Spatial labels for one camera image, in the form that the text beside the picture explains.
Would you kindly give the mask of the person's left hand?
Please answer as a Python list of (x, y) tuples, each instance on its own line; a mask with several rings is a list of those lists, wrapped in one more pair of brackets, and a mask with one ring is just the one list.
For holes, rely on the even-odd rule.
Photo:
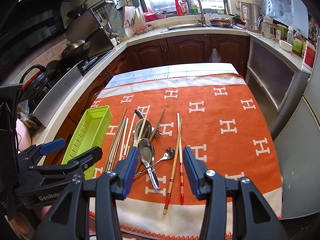
[(40, 212), (40, 218), (41, 218), (42, 220), (44, 219), (44, 217), (46, 216), (46, 214), (49, 212), (49, 210), (50, 210), (51, 207), (52, 207), (52, 206), (49, 205), (49, 206), (45, 206), (45, 207), (42, 208), (42, 210), (41, 210), (41, 212)]

